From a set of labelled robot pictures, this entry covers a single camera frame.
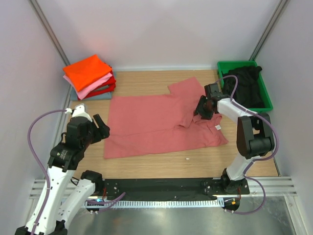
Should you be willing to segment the dusty pink t shirt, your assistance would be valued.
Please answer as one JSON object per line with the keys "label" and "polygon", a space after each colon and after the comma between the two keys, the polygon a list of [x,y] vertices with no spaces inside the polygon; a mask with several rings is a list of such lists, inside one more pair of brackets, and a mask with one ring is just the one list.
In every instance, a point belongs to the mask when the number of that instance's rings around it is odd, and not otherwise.
{"label": "dusty pink t shirt", "polygon": [[195,77],[174,83],[169,94],[115,96],[110,102],[104,159],[185,151],[227,144],[221,115],[203,120],[194,110],[204,88]]}

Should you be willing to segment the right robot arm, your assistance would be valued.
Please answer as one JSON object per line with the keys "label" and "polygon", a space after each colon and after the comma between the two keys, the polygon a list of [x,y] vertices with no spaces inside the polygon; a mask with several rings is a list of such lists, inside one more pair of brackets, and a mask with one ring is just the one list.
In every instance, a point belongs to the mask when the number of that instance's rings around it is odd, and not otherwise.
{"label": "right robot arm", "polygon": [[274,149],[274,136],[268,114],[257,114],[220,92],[217,84],[204,86],[205,95],[199,99],[194,116],[211,120],[215,114],[222,114],[237,124],[236,145],[238,155],[232,164],[224,169],[220,188],[225,194],[236,194],[244,186],[244,178],[255,160]]}

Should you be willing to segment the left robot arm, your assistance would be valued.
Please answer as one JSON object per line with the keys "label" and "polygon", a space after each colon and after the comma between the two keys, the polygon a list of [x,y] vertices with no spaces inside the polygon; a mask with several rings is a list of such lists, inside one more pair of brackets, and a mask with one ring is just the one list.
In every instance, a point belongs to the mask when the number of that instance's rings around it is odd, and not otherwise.
{"label": "left robot arm", "polygon": [[86,170],[65,203],[61,203],[86,149],[108,138],[110,128],[98,114],[88,118],[82,113],[72,115],[65,135],[50,152],[39,201],[26,225],[16,229],[17,235],[66,235],[73,217],[87,198],[103,192],[102,174]]}

